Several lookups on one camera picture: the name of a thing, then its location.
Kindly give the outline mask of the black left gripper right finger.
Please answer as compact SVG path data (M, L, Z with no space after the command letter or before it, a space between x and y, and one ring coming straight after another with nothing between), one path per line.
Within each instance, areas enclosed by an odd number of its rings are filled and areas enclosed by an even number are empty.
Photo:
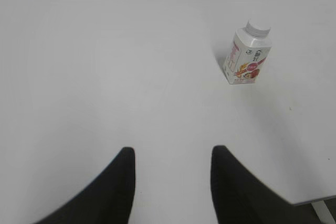
M274 193L224 145L212 150L211 194L218 223L312 223L310 210Z

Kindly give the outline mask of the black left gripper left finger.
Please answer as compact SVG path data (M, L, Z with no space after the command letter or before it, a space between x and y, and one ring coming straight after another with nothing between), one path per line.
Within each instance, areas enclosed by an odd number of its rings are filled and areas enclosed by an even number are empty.
M84 190L38 223L128 223L135 182L135 151L124 147Z

